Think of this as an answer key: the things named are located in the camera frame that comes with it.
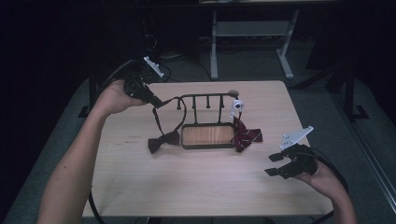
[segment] person's arm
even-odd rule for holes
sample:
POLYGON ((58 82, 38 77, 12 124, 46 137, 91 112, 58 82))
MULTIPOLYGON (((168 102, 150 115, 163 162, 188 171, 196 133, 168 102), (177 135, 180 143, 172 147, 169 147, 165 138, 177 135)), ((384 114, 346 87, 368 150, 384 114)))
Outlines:
POLYGON ((343 185, 329 167, 320 161, 317 161, 317 165, 318 169, 313 175, 301 174, 295 178, 305 182, 332 201, 335 223, 358 223, 352 201, 343 185))
POLYGON ((37 223, 80 223, 91 187, 106 118, 129 106, 143 105, 114 81, 99 96, 76 139, 56 166, 44 190, 37 223))

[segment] wrist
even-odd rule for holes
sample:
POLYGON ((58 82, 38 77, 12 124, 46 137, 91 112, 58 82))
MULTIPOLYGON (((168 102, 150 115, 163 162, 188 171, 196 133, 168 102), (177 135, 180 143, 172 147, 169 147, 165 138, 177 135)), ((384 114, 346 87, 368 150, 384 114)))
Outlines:
POLYGON ((350 203, 349 195, 345 191, 334 194, 332 197, 329 198, 332 201, 333 205, 337 205, 339 207, 342 207, 344 204, 350 203))
POLYGON ((107 119, 109 116, 110 114, 106 113, 106 111, 98 109, 95 106, 88 115, 89 118, 93 118, 93 119, 107 119))
POLYGON ((358 223, 352 201, 347 194, 333 199, 332 208, 334 211, 335 223, 358 223))

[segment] white stand leg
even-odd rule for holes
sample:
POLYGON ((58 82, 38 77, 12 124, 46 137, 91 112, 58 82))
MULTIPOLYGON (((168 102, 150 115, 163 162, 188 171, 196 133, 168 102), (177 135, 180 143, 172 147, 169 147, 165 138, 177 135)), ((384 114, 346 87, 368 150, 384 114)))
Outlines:
POLYGON ((212 50, 210 51, 210 78, 212 80, 219 79, 218 74, 218 57, 216 55, 216 32, 217 32, 217 13, 213 12, 213 23, 212 23, 212 50))
POLYGON ((294 26, 297 21, 298 13, 300 10, 294 10, 291 20, 289 22, 288 30, 285 35, 285 43, 283 44, 281 49, 277 49, 277 57, 279 58, 280 64, 282 65, 283 72, 287 79, 293 79, 293 73, 291 72, 288 60, 286 59, 286 52, 289 47, 289 42, 291 40, 291 36, 293 34, 294 26))

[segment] wooden table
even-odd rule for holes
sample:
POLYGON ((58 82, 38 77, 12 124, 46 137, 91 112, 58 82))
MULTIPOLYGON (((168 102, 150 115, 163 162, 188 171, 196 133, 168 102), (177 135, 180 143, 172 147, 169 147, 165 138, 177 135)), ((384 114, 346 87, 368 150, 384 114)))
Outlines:
MULTIPOLYGON (((151 84, 162 100, 191 93, 239 91, 245 104, 241 120, 260 128, 263 142, 242 153, 234 148, 183 149, 164 144, 155 153, 148 139, 161 135, 152 106, 131 107, 111 116, 103 129, 92 193, 101 216, 218 217, 320 215, 332 210, 330 200, 305 183, 268 176, 264 169, 290 160, 271 162, 282 134, 302 129, 293 103, 280 81, 195 82, 151 84)), ((231 121, 233 98, 225 97, 222 121, 231 121)), ((186 99, 185 123, 193 123, 186 99)), ((218 100, 197 100, 199 122, 217 122, 218 100)), ((158 110, 163 131, 180 123, 182 110, 171 103, 158 110)), ((300 143, 308 144, 306 139, 300 143)), ((87 203, 84 217, 93 216, 87 203)))

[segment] metal stand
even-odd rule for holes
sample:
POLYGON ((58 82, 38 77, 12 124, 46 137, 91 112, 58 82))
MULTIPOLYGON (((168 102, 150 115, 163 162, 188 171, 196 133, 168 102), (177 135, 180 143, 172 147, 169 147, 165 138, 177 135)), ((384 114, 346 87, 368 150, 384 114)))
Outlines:
POLYGON ((93 103, 97 94, 98 80, 93 73, 88 76, 88 84, 90 87, 90 105, 83 106, 78 114, 79 118, 87 118, 93 108, 93 103))
POLYGON ((233 124, 231 122, 221 122, 221 110, 224 108, 224 96, 231 96, 235 100, 238 99, 238 92, 237 91, 229 91, 228 93, 207 93, 207 94, 186 94, 180 96, 179 100, 177 101, 177 110, 181 109, 180 101, 183 98, 190 97, 192 99, 192 109, 194 112, 194 123, 191 124, 184 124, 181 129, 181 145, 184 149, 203 149, 203 148, 227 148, 233 147, 233 144, 230 143, 211 143, 207 145, 188 145, 184 142, 184 131, 187 128, 210 128, 210 127, 229 127, 233 130, 233 124), (210 108, 210 97, 217 96, 219 97, 219 119, 218 122, 214 123, 199 123, 197 118, 197 106, 196 106, 196 98, 197 97, 205 97, 206 98, 206 108, 210 108))
POLYGON ((299 14, 298 9, 293 11, 289 21, 217 21, 217 12, 213 12, 212 21, 212 49, 210 51, 210 77, 219 79, 218 59, 216 53, 217 36, 266 36, 283 35, 285 42, 280 49, 277 49, 277 57, 280 60, 283 71, 287 79, 293 78, 286 52, 294 31, 294 26, 299 14))
POLYGON ((353 111, 353 95, 355 90, 355 66, 355 62, 337 63, 329 67, 328 69, 316 74, 314 77, 311 77, 296 86, 289 87, 289 90, 302 90, 309 85, 315 83, 316 81, 319 81, 321 78, 332 75, 332 78, 326 85, 326 89, 328 92, 336 93, 339 92, 345 84, 346 93, 344 111, 350 121, 354 122, 355 119, 368 119, 369 116, 361 105, 356 105, 356 109, 359 112, 358 114, 355 114, 353 111))

